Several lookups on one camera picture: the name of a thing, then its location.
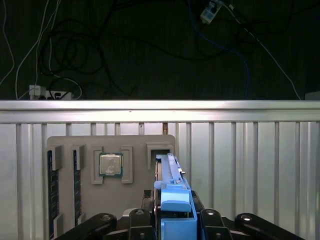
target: blue plastic part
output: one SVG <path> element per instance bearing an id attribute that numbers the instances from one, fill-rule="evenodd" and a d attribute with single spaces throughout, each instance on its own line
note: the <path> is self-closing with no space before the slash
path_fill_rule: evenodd
<path id="1" fill-rule="evenodd" d="M 186 218 L 162 218 L 161 240 L 197 240 L 197 213 L 180 164 L 171 153 L 156 158 L 162 167 L 162 181 L 154 183 L 156 189 L 161 189 L 161 211 L 188 213 Z"/>

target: corrugated metal panel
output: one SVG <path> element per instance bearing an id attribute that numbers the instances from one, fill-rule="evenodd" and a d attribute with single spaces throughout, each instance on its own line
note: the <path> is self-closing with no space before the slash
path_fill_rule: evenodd
<path id="1" fill-rule="evenodd" d="M 273 110 L 266 109 L 271 111 L 267 122 L 250 121 L 256 113 L 239 109 L 230 109 L 223 118 L 220 113 L 215 118 L 214 110 L 201 111 L 192 115 L 190 110 L 185 121 L 172 117 L 165 124 L 167 133 L 176 138 L 178 159 L 190 185 L 204 205 L 231 219 L 243 212 L 258 214 L 302 238 L 320 239 L 320 111 L 284 110 L 285 120 L 277 121 Z M 237 120 L 233 116 L 228 121 L 232 112 Z M 95 123 L 69 113 L 68 121 L 65 116 L 50 123 L 36 121 L 36 114 L 26 118 L 29 122 L 10 124 L 10 116 L 0 112 L 0 123 L 6 123 L 0 124 L 0 239 L 35 240 L 47 235 L 42 159 L 50 136 L 149 135 L 166 129 L 156 120 Z"/>

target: power outlet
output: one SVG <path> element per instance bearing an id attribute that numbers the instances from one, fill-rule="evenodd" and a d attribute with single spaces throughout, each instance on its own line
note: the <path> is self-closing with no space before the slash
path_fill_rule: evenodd
<path id="1" fill-rule="evenodd" d="M 201 20 L 204 24 L 210 24 L 215 18 L 221 7 L 223 6 L 221 0 L 211 0 L 209 6 L 207 6 L 201 13 Z"/>
<path id="2" fill-rule="evenodd" d="M 59 100 L 61 99 L 61 97 L 63 95 L 66 94 L 65 91 L 51 91 L 51 94 L 54 98 L 52 98 L 52 96 L 50 95 L 50 92 L 49 91 L 45 91 L 45 99 L 46 100 L 52 100 L 52 99 L 55 99 L 55 100 Z M 74 95 L 71 93 L 71 92 L 68 92 L 62 100 L 72 100 L 72 98 L 74 97 Z"/>
<path id="3" fill-rule="evenodd" d="M 40 85 L 29 85 L 29 95 L 33 97 L 43 96 L 46 92 L 46 88 Z"/>

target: power strip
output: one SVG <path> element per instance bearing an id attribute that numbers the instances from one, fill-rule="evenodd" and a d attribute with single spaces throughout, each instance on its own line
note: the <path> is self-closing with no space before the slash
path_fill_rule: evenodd
<path id="1" fill-rule="evenodd" d="M 65 92 L 65 91 L 51 91 L 51 94 L 48 90 L 46 90 L 45 87 L 40 85 L 30 85 L 29 86 L 30 92 L 30 100 L 72 100 L 74 95 L 71 92 Z"/>
<path id="2" fill-rule="evenodd" d="M 63 95 L 66 94 L 65 91 L 51 91 L 51 94 L 54 98 L 51 97 L 50 92 L 49 91 L 45 91 L 45 99 L 47 100 L 59 100 Z M 72 100 L 72 98 L 74 97 L 74 95 L 71 92 L 68 92 L 62 100 Z"/>

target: white metal fence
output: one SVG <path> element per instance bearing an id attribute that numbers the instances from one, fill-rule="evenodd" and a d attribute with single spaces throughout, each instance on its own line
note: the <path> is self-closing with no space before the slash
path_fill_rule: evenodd
<path id="1" fill-rule="evenodd" d="M 0 239 L 47 235 L 50 136 L 170 134 L 193 190 L 233 218 L 249 212 L 320 239 L 320 102 L 0 102 Z"/>

